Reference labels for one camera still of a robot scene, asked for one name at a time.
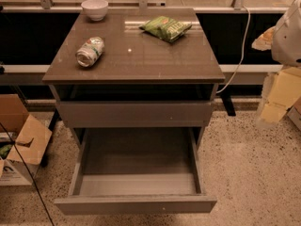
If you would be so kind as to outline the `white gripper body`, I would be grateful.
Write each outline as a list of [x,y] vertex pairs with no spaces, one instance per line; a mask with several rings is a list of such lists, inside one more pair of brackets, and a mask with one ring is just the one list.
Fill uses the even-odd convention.
[[301,0],[294,0],[277,21],[271,53],[283,65],[301,66]]

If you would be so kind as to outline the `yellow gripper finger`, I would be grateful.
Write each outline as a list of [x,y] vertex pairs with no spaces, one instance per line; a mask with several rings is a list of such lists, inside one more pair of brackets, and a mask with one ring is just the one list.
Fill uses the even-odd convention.
[[269,73],[263,82],[256,125],[261,129],[276,126],[300,97],[300,68],[287,67]]
[[251,47],[260,51],[270,50],[272,46],[274,30],[275,28],[273,26],[265,30],[252,42]]

